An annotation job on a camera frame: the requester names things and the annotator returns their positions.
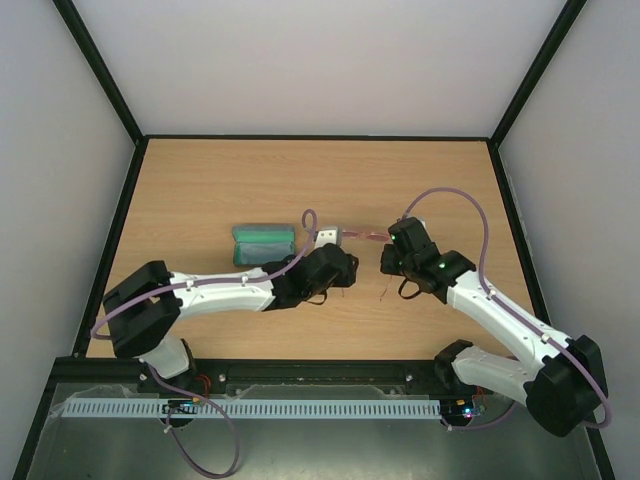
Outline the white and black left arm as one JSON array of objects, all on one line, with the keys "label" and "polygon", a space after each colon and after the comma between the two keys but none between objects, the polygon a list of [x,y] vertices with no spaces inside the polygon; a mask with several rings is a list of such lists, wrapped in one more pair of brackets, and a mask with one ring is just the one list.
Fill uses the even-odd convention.
[{"label": "white and black left arm", "polygon": [[359,259],[335,244],[305,256],[287,256],[244,272],[195,275],[171,272],[163,261],[138,268],[103,297],[104,317],[91,336],[111,343],[119,359],[147,364],[164,380],[195,370],[185,340],[171,334],[191,317],[231,311],[298,307],[331,288],[356,282]]}]

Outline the pink transparent sunglasses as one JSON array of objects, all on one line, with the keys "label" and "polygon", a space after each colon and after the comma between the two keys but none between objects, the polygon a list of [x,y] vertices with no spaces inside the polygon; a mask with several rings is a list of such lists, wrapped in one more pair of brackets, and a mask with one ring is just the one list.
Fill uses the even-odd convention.
[{"label": "pink transparent sunglasses", "polygon": [[392,281],[389,274],[380,272],[384,247],[391,243],[387,233],[381,231],[346,228],[340,231],[342,247],[359,260],[357,286],[382,300]]}]

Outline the light blue cleaning cloth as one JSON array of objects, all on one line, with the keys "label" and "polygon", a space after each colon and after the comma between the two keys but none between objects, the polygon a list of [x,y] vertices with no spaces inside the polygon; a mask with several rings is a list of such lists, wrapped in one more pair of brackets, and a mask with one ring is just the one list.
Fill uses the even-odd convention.
[{"label": "light blue cleaning cloth", "polygon": [[236,245],[235,261],[238,265],[261,265],[280,261],[291,251],[291,244],[287,242],[239,243]]}]

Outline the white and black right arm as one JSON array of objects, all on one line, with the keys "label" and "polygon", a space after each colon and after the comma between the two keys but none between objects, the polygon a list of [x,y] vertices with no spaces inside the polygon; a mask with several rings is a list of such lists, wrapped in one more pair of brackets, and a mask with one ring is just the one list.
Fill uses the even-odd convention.
[{"label": "white and black right arm", "polygon": [[438,250],[422,221],[403,218],[389,227],[381,271],[416,285],[419,294],[481,325],[510,352],[490,354],[457,340],[435,357],[445,390],[464,385],[491,390],[523,405],[547,432],[565,437],[608,397],[602,354],[586,335],[576,339],[544,323],[504,296],[461,253]]}]

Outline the blue-grey glasses case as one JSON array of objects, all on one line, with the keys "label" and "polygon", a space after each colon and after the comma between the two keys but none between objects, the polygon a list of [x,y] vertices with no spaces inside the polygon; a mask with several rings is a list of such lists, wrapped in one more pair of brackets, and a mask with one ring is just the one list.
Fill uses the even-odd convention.
[{"label": "blue-grey glasses case", "polygon": [[256,266],[295,253],[295,228],[289,224],[240,224],[232,227],[235,266]]}]

